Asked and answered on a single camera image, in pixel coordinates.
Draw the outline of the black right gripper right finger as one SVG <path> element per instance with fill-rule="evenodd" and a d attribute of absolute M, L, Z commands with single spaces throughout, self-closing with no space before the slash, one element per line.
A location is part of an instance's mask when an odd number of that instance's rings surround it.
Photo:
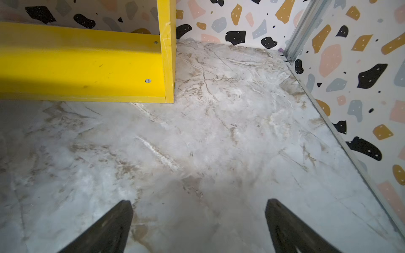
<path fill-rule="evenodd" d="M 339 252 L 277 199 L 267 201 L 265 218 L 277 253 Z"/>

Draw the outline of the yellow pink blue shelf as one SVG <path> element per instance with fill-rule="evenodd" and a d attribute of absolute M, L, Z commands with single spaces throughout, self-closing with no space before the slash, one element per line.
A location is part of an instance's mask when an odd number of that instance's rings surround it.
<path fill-rule="evenodd" d="M 2 1 L 1 99 L 173 103 L 175 1 Z"/>

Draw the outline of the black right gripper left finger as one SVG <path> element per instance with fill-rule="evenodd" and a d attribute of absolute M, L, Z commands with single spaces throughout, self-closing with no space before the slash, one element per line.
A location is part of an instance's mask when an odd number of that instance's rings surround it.
<path fill-rule="evenodd" d="M 123 253 L 134 211 L 129 200 L 121 200 L 61 253 Z"/>

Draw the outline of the aluminium corner frame post right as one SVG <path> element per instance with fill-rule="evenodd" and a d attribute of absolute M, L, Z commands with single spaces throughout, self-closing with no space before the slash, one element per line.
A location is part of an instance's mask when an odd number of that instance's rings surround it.
<path fill-rule="evenodd" d="M 314 31 L 316 22 L 323 17 L 330 4 L 331 0 L 309 1 L 283 53 L 289 63 L 295 62 Z"/>

